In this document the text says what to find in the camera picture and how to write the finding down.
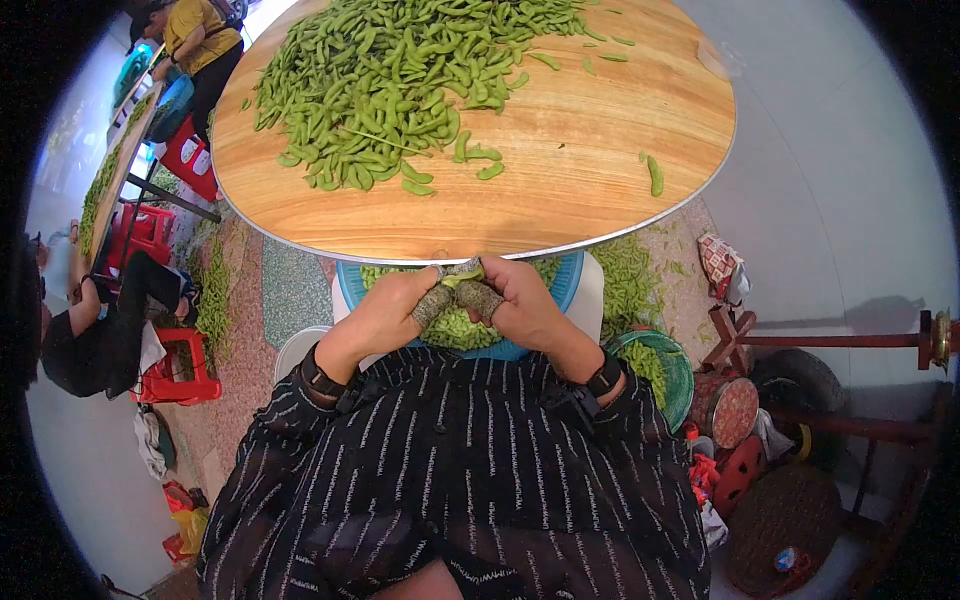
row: pile of edamame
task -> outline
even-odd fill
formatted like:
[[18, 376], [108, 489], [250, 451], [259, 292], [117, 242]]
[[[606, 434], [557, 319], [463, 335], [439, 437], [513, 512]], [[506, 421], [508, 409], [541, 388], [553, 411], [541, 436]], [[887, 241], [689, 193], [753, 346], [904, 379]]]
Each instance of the pile of edamame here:
[[666, 371], [663, 363], [657, 356], [657, 351], [648, 348], [639, 341], [627, 344], [617, 353], [617, 356], [627, 361], [630, 368], [640, 377], [650, 380], [650, 387], [654, 389], [654, 400], [661, 410], [666, 408]]
[[206, 335], [214, 352], [225, 350], [223, 343], [230, 327], [228, 287], [230, 267], [224, 263], [224, 244], [216, 235], [210, 236], [210, 262], [205, 269], [199, 264], [191, 269], [203, 286], [204, 292], [197, 305], [196, 329]]
[[[499, 114], [529, 79], [505, 78], [533, 37], [606, 40], [587, 28], [584, 10], [584, 0], [334, 0], [294, 25], [263, 69], [254, 128], [283, 127], [289, 143], [277, 160], [305, 163], [310, 187], [369, 190], [395, 175], [403, 156], [431, 156], [427, 149], [465, 139], [445, 90], [467, 99], [464, 109]], [[560, 68], [547, 55], [530, 56]], [[241, 109], [250, 105], [245, 99]], [[467, 149], [466, 140], [457, 150], [458, 162], [493, 161], [480, 180], [504, 170], [496, 150]], [[434, 193], [404, 175], [408, 192]]]
[[[540, 274], [540, 278], [543, 279], [547, 289], [553, 286], [557, 271], [560, 269], [560, 262], [559, 257], [554, 257], [535, 260], [531, 263], [537, 269], [537, 273]], [[369, 290], [381, 276], [391, 271], [398, 271], [398, 269], [360, 267], [360, 277], [363, 278], [364, 289]], [[420, 334], [420, 339], [431, 346], [466, 351], [488, 348], [502, 340], [503, 336], [495, 327], [486, 327], [482, 323], [471, 323], [465, 309], [448, 306]]]
[[636, 329], [659, 324], [663, 298], [657, 294], [662, 277], [650, 269], [650, 253], [624, 235], [590, 249], [603, 268], [603, 323], [601, 341]]
[[100, 170], [97, 171], [97, 175], [93, 178], [89, 189], [86, 190], [86, 195], [84, 196], [84, 212], [80, 217], [80, 224], [77, 227], [77, 240], [80, 243], [81, 254], [90, 252], [90, 245], [93, 242], [93, 222], [97, 218], [97, 207], [100, 205], [100, 199], [116, 175], [120, 149], [127, 139], [127, 134], [133, 125], [140, 120], [140, 117], [143, 116], [148, 104], [150, 104], [149, 95], [141, 98], [140, 101], [133, 106], [130, 118], [127, 119], [127, 127], [124, 130], [123, 137], [120, 138], [120, 141], [117, 142], [110, 154], [107, 155], [104, 164], [100, 166]]

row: black wristband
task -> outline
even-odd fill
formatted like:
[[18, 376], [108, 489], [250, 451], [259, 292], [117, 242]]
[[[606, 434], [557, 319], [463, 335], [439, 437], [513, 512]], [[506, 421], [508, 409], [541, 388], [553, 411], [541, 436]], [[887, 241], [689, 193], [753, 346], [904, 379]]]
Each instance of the black wristband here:
[[595, 397], [608, 394], [616, 386], [616, 382], [620, 380], [620, 374], [623, 372], [620, 362], [615, 356], [606, 350], [603, 351], [603, 356], [603, 366], [597, 369], [597, 372], [593, 374], [593, 377], [585, 386]]

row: knee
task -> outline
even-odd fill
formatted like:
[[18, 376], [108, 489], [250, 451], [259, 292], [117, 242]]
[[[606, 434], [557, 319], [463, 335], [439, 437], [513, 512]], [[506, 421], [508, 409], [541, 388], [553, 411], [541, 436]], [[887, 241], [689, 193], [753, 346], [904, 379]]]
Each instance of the knee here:
[[135, 270], [141, 265], [146, 263], [154, 262], [149, 254], [142, 250], [135, 251], [131, 254], [130, 259], [127, 261], [127, 270]]

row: yellow shirt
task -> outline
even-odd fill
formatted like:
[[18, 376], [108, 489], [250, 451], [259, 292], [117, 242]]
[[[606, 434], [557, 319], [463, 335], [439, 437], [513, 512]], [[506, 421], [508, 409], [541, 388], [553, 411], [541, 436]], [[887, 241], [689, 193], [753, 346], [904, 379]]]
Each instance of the yellow shirt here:
[[240, 34], [235, 29], [222, 29], [224, 21], [208, 0], [179, 0], [170, 9], [167, 26], [163, 28], [163, 41], [167, 44], [167, 52], [173, 54], [199, 25], [204, 26], [208, 35], [214, 30], [221, 31], [206, 37], [187, 56], [177, 60], [177, 66], [190, 75], [196, 75], [197, 71], [214, 62], [241, 41]]

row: red plastic stool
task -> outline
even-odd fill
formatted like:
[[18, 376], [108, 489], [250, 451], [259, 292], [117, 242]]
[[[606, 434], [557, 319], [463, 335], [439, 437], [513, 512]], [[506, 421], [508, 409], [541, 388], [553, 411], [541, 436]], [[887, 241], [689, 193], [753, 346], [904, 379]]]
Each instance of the red plastic stool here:
[[[136, 204], [124, 203], [123, 216], [120, 219], [120, 231], [124, 234], [130, 228], [130, 221], [133, 220], [133, 209]], [[133, 223], [132, 237], [144, 241], [155, 242], [167, 245], [170, 232], [173, 230], [174, 221], [177, 216], [172, 210], [164, 210], [146, 204], [140, 205], [140, 210], [136, 215], [136, 221]]]
[[735, 450], [721, 450], [717, 457], [720, 481], [713, 488], [713, 508], [727, 518], [747, 490], [767, 469], [767, 455], [758, 435], [748, 436]]
[[168, 229], [167, 224], [172, 225], [173, 213], [159, 208], [147, 208], [149, 208], [149, 211], [144, 211], [144, 213], [148, 215], [148, 219], [143, 223], [133, 224], [133, 234], [127, 247], [127, 256], [123, 255], [123, 247], [127, 236], [127, 228], [133, 218], [133, 204], [125, 204], [122, 213], [117, 212], [113, 215], [114, 235], [107, 251], [107, 260], [104, 261], [103, 275], [109, 276], [111, 267], [119, 271], [125, 259], [138, 250], [146, 252], [161, 265], [170, 262], [170, 254], [173, 250], [166, 242], [167, 235], [164, 235], [164, 231]]
[[[192, 139], [197, 144], [197, 149], [193, 151], [189, 160], [183, 162], [180, 160], [180, 152], [188, 139]], [[160, 157], [160, 164], [189, 185], [201, 198], [211, 203], [216, 201], [217, 180], [213, 177], [213, 166], [211, 165], [203, 175], [197, 175], [193, 172], [194, 164], [196, 164], [202, 151], [206, 150], [206, 144], [197, 137], [196, 131], [193, 129], [193, 117], [191, 115], [187, 115], [173, 137], [166, 141], [166, 145], [166, 152]]]
[[[206, 371], [204, 358], [204, 338], [196, 329], [157, 329], [156, 336], [167, 348], [167, 355], [143, 373], [142, 391], [138, 395], [130, 390], [134, 402], [157, 404], [176, 402], [181, 406], [193, 406], [208, 400], [215, 400], [222, 392], [220, 381], [211, 379]], [[186, 342], [190, 346], [190, 360], [193, 363], [193, 379], [176, 381], [173, 366], [174, 342]]]

